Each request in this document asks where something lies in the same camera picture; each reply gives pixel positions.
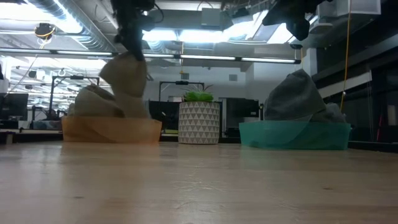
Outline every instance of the white planter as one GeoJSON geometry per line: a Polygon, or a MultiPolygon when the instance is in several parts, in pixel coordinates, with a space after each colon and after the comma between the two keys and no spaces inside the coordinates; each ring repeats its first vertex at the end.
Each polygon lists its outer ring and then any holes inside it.
{"type": "Polygon", "coordinates": [[[179,143],[218,144],[220,137],[219,103],[180,103],[178,120],[179,143]]]}

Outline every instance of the plant pot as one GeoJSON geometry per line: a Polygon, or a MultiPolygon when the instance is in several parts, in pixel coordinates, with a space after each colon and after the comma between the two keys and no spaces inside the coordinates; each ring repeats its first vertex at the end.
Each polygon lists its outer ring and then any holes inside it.
{"type": "Polygon", "coordinates": [[[218,144],[220,137],[219,103],[180,103],[178,119],[179,143],[218,144]]]}

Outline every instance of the table surface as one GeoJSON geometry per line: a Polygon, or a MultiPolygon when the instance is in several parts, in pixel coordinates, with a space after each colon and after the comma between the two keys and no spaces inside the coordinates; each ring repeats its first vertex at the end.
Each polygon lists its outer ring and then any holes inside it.
{"type": "Polygon", "coordinates": [[[2,224],[397,223],[398,155],[240,145],[0,147],[2,224]]]}

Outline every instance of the teal bin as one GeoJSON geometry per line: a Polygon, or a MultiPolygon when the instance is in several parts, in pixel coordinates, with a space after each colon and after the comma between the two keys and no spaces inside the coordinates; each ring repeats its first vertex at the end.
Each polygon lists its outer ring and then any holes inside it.
{"type": "Polygon", "coordinates": [[[263,149],[345,150],[351,125],[303,121],[255,121],[240,123],[244,146],[263,149]]]}

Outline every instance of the green plant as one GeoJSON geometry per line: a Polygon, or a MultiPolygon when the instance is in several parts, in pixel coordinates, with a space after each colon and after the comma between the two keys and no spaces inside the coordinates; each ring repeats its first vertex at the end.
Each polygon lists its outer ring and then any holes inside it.
{"type": "Polygon", "coordinates": [[[191,89],[184,89],[187,90],[187,92],[184,94],[183,99],[185,102],[212,102],[214,99],[213,94],[207,92],[207,89],[212,86],[213,85],[208,85],[202,90],[197,86],[191,87],[191,89]]]}

